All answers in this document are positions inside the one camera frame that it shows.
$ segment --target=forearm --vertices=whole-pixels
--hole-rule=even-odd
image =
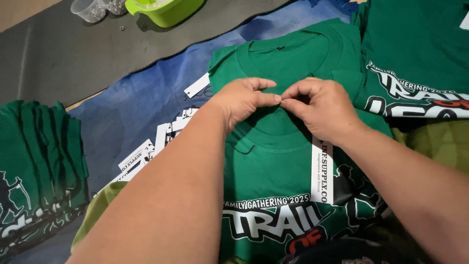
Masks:
[[[428,252],[444,263],[469,261],[468,176],[370,128],[351,132],[340,147]]]
[[[70,261],[216,262],[225,136],[220,113],[202,107],[127,184]]]

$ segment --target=clear plastic cup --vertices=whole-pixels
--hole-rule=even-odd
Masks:
[[[127,13],[125,0],[98,0],[98,3],[114,15],[120,16]]]
[[[106,8],[98,0],[75,0],[70,11],[89,23],[96,23],[106,16]]]

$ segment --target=green plastic container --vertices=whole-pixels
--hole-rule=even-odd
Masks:
[[[133,16],[147,15],[156,25],[172,27],[194,13],[204,0],[127,0],[125,6]]]

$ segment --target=gray mat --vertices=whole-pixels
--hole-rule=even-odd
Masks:
[[[71,105],[129,72],[287,2],[207,0],[184,23],[163,29],[145,15],[130,14],[87,24],[70,12],[72,1],[63,0],[0,33],[0,103],[24,99]]]

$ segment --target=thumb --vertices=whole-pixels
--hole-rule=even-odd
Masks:
[[[291,112],[295,116],[299,117],[300,119],[303,119],[303,116],[305,116],[305,114],[309,110],[308,105],[301,101],[291,98],[283,99],[280,103],[280,106],[288,112]]]
[[[274,106],[282,101],[282,97],[274,93],[256,93],[256,107]]]

